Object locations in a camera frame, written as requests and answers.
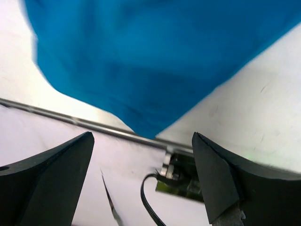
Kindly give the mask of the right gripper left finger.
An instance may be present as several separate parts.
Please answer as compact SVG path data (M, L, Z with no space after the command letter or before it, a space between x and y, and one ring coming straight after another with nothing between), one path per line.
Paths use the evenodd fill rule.
M70 226L94 148L85 132L0 168L2 226Z

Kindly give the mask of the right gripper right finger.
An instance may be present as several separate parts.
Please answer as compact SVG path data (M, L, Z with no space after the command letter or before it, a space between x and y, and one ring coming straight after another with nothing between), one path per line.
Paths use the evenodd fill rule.
M299 173L255 163L199 133L192 147L211 225L300 225Z

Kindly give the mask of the blue t shirt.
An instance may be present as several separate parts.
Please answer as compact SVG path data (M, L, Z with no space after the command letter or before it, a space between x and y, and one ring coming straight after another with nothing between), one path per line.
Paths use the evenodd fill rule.
M60 93L154 138L301 21L298 0L27 0Z

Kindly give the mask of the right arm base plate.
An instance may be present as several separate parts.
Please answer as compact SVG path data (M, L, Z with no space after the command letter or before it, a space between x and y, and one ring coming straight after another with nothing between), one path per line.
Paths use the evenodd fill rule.
M158 226L165 224L150 206L144 192L144 183L149 178L157 180L156 191L204 202L194 158L180 153L166 152L161 170L147 174L140 187L143 206Z

